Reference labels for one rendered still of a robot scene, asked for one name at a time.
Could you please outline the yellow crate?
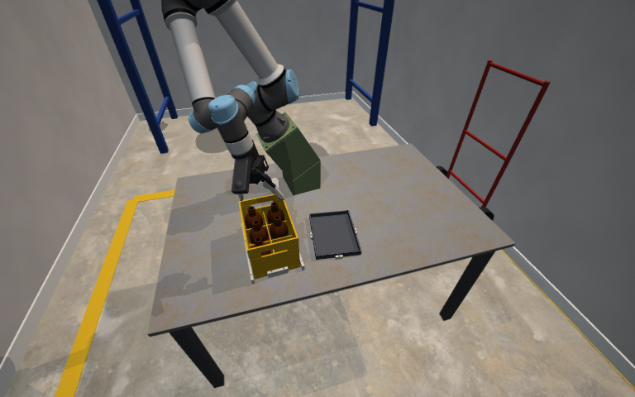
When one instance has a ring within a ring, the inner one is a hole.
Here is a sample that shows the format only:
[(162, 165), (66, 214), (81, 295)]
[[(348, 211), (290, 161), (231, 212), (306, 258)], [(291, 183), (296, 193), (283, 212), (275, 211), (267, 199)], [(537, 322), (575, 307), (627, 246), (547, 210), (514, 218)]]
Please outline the yellow crate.
[[(284, 212), (283, 221), (288, 227), (289, 235), (286, 237), (281, 237), (277, 239), (271, 240), (270, 237), (270, 226), (268, 224), (267, 214), (271, 210), (271, 205), (255, 208), (255, 211), (258, 212), (262, 219), (264, 226), (268, 232), (269, 240), (265, 243), (267, 245), (253, 247), (251, 245), (251, 240), (249, 237), (250, 229), (244, 229), (245, 217), (248, 214), (248, 208), (252, 204), (263, 203), (272, 201), (278, 204), (278, 208), (282, 209)], [(286, 207), (286, 208), (285, 208)], [(299, 245), (298, 245), (298, 235), (296, 233), (292, 218), (290, 217), (289, 210), (287, 208), (286, 202), (283, 199), (275, 198), (275, 197), (266, 197), (266, 198), (258, 198), (249, 203), (243, 205), (240, 208), (241, 212), (241, 221), (246, 241), (246, 250), (249, 256), (249, 260), (251, 263), (251, 269), (254, 275), (254, 279), (259, 279), (267, 275), (268, 271), (277, 270), (283, 267), (288, 267), (288, 270), (292, 270), (300, 267), (300, 257), (299, 257)], [(243, 217), (243, 220), (242, 220)], [(291, 222), (290, 222), (291, 221)], [(295, 236), (296, 235), (296, 236)], [(248, 248), (247, 248), (248, 243)], [(261, 252), (270, 251), (271, 254), (261, 256)]]

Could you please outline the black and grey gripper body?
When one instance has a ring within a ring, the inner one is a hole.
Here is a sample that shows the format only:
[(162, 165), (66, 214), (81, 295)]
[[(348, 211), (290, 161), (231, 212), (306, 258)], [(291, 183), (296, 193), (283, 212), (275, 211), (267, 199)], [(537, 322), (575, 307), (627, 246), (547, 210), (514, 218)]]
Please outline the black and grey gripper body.
[[(254, 150), (254, 148), (255, 148), (255, 150)], [(257, 151), (257, 149), (255, 147), (255, 143), (254, 142), (253, 142), (253, 146), (251, 147), (251, 149), (249, 151), (247, 151), (247, 153), (242, 154), (242, 155), (233, 155), (233, 154), (231, 154), (231, 155), (232, 155), (232, 158), (234, 158), (236, 160), (244, 159), (244, 158), (246, 158), (248, 156), (252, 159), (251, 160), (250, 184), (258, 184), (260, 182), (260, 176), (259, 176), (260, 171), (261, 171), (261, 173), (265, 173), (265, 171), (267, 171), (269, 169), (269, 166), (267, 164), (265, 156), (264, 155), (259, 155), (259, 153), (258, 153), (258, 151)], [(266, 165), (265, 165), (264, 161), (265, 161)]]

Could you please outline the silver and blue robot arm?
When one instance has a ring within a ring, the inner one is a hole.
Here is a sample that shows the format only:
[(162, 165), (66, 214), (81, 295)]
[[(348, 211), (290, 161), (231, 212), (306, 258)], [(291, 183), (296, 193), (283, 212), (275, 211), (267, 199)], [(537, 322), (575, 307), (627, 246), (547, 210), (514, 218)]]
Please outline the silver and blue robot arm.
[[(263, 142), (280, 139), (289, 129), (289, 120), (276, 109), (298, 100), (298, 80), (291, 69), (286, 71), (275, 62), (238, 1), (161, 0), (161, 6), (193, 104), (190, 126), (201, 134), (217, 128), (233, 155), (245, 154), (253, 146), (244, 122), (246, 117), (254, 123)], [(229, 94), (215, 97), (196, 32), (196, 14), (202, 8), (219, 20), (259, 76), (259, 84), (238, 85)], [(251, 160), (249, 156), (235, 159), (234, 194), (249, 193)]]

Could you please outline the brown glass bottle with beige label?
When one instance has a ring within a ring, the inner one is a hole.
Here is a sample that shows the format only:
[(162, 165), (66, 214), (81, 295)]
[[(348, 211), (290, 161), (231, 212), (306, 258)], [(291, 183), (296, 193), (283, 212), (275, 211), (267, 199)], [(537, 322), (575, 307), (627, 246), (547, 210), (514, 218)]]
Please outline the brown glass bottle with beige label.
[[(261, 237), (256, 237), (255, 238), (255, 244), (253, 245), (253, 247), (263, 246), (263, 245), (267, 245), (267, 244), (262, 241)], [(269, 254), (271, 254), (270, 251), (261, 252), (261, 256), (265, 256), (265, 255), (269, 255)]]

